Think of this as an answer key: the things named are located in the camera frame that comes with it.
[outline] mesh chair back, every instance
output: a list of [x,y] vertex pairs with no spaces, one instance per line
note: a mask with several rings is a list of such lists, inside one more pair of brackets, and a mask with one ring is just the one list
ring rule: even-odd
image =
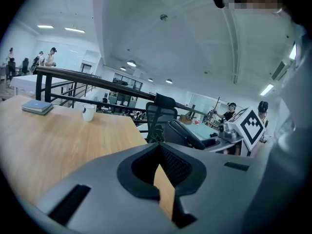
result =
[[169,121],[176,119],[175,108],[160,107],[152,102],[146,104],[146,118],[148,126],[147,142],[163,142],[163,132]]

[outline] wooden table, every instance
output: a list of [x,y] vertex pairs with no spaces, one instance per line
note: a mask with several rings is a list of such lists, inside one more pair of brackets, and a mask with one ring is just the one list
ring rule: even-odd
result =
[[[22,111],[28,100],[0,103],[0,165],[15,193],[33,204],[87,161],[146,144],[130,117],[95,113],[86,122],[81,112],[61,106],[40,116]],[[168,182],[159,167],[160,206],[171,217],[175,192]]]

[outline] black metal railing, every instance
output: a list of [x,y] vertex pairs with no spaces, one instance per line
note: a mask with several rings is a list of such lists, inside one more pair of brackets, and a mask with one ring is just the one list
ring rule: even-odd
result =
[[[100,101],[93,101],[93,100],[87,100],[83,98],[78,98],[76,97],[76,89],[77,89],[77,83],[82,83],[84,84],[83,86],[86,86],[85,89],[85,94],[87,91],[87,87],[90,86],[91,89],[93,87],[99,87],[99,88],[104,88],[104,89],[109,89],[113,90],[115,92],[121,92],[126,95],[134,96],[134,97],[139,97],[147,100],[154,101],[155,100],[155,95],[151,95],[142,91],[138,91],[132,88],[128,88],[110,81],[102,80],[98,77],[95,76],[90,76],[85,73],[81,72],[75,72],[75,71],[69,71],[65,69],[59,69],[59,68],[48,68],[48,67],[37,67],[37,83],[36,83],[36,99],[41,100],[41,93],[44,91],[44,100],[47,102],[51,102],[57,98],[64,99],[65,101],[62,102],[61,104],[65,104],[69,101],[72,101],[72,104],[70,106],[74,106],[75,102],[83,102],[83,103],[88,103],[88,104],[93,104],[97,106],[105,106],[105,107],[111,107],[111,108],[119,108],[121,110],[128,110],[128,111],[141,111],[145,112],[145,109],[140,109],[140,108],[132,108],[132,107],[127,107],[127,106],[121,106],[121,105],[115,105],[115,104],[109,104],[109,103],[104,103]],[[42,89],[42,76],[46,76],[45,80],[45,88]],[[61,92],[61,94],[55,94],[51,93],[51,89],[58,87],[60,85],[55,85],[52,86],[52,78],[60,78],[67,80],[65,84],[72,84],[72,88],[67,91],[67,92]],[[176,108],[184,109],[189,112],[193,113],[193,116],[195,113],[201,114],[201,115],[207,115],[203,112],[197,111],[194,108],[189,108],[187,106],[184,106],[180,103],[175,103]]]

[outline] white ceiling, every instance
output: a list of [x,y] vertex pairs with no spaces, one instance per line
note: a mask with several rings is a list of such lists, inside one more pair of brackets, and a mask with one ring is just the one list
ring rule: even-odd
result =
[[[16,18],[40,35],[56,35],[97,42],[92,0],[27,0]],[[37,25],[52,25],[40,29]],[[84,30],[85,34],[70,32],[65,27]]]
[[[190,91],[192,83],[204,77],[206,83],[232,83],[259,95],[273,82],[272,74],[294,42],[284,12],[218,9],[213,0],[103,0],[102,4],[103,11],[97,10],[95,17],[103,22],[97,35],[103,38],[101,54],[108,66],[120,70],[133,59],[141,79],[165,84],[171,78]],[[161,14],[168,20],[161,21]]]

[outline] black office chair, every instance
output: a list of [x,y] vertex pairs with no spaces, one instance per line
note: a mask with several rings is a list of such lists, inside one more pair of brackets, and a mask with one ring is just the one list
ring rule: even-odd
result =
[[163,142],[163,132],[165,126],[172,119],[176,119],[176,102],[170,97],[156,94],[154,102],[146,104],[146,118],[148,125],[148,135],[146,141]]
[[24,75],[26,75],[29,72],[28,64],[29,64],[28,58],[25,58],[25,60],[22,63],[22,69],[21,69],[21,72],[24,73]]
[[220,143],[220,141],[215,138],[200,140],[176,119],[171,120],[165,126],[164,141],[200,150],[216,146]]

